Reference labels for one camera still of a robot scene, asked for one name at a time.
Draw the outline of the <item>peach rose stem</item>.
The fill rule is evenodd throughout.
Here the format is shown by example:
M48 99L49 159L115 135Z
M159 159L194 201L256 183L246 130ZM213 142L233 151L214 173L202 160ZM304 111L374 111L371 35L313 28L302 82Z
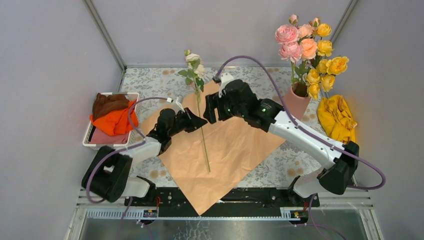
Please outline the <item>peach rose stem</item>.
M320 18L316 17L308 24L296 26L299 31L298 44L302 48L301 64L296 68L296 73L300 79L307 72L307 64L312 66L317 55L318 45L315 42L315 31L320 23Z

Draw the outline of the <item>pink rose stem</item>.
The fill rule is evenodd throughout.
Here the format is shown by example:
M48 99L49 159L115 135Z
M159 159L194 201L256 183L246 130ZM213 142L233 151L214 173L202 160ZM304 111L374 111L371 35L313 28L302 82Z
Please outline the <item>pink rose stem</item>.
M279 55L282 60L290 62L291 65L291 84L294 87L297 83L295 77L295 65L301 60L303 49L299 45L300 32L296 27L298 16L291 14L288 19L289 24L278 27L275 31L275 41L280 45Z

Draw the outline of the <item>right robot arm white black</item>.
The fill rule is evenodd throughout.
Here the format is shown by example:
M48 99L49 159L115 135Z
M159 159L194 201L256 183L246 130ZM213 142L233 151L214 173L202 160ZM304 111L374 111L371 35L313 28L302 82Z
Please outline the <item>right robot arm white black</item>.
M296 177L287 191L287 201L301 205L319 192L343 195L358 167L359 146L330 139L294 118L279 103L257 98L250 86L240 79L222 85L218 92L205 96L203 117L210 123L242 118L253 128L281 137L300 148L321 168Z

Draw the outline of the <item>green peach wrapping paper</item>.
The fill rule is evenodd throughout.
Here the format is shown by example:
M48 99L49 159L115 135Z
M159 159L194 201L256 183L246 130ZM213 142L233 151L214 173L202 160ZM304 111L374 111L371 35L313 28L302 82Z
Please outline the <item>green peach wrapping paper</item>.
M167 172L202 215L283 143L232 117L176 134L166 152L134 164L133 171L155 183L161 171Z

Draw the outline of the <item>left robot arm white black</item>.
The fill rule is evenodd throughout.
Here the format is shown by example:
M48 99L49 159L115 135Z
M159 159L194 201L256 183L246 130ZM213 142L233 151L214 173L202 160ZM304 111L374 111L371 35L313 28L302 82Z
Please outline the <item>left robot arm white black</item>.
M154 128L141 142L121 149L104 145L96 153L84 174L81 186L86 196L94 193L102 201L114 203L121 196L136 197L144 206L152 204L155 192L141 177L130 177L134 158L140 161L163 154L172 144L172 137L180 132L191 133L207 124L189 108L175 112L171 108L160 111Z

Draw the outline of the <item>yellow rose stem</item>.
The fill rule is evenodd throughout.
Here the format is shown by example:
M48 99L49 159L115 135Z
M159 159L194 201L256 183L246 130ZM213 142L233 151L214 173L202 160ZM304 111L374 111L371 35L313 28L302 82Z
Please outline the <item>yellow rose stem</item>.
M317 100L320 93L325 93L333 89L336 76L344 73L348 69L349 58L346 56L336 56L333 54L333 43L326 40L332 33L332 28L327 23L320 21L315 30L315 42L317 43L316 57L312 65L307 64L307 72L302 76L306 85L308 97Z

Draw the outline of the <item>white rose stem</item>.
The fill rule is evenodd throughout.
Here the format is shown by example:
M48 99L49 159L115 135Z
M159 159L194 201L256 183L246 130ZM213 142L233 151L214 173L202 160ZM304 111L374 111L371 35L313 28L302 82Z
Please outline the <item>white rose stem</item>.
M184 50L184 60L187 70L180 70L177 74L185 77L185 84L192 87L196 97L196 108L201 113L201 93L204 92L206 68L200 55L193 53L190 49Z

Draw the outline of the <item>pink cylindrical vase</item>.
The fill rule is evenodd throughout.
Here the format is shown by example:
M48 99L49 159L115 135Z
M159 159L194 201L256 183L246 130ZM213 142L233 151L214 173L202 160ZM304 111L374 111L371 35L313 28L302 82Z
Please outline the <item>pink cylindrical vase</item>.
M306 109L311 101L309 96L302 97L294 93L293 87L290 86L289 90L283 97L286 109L298 120L301 120L306 112Z

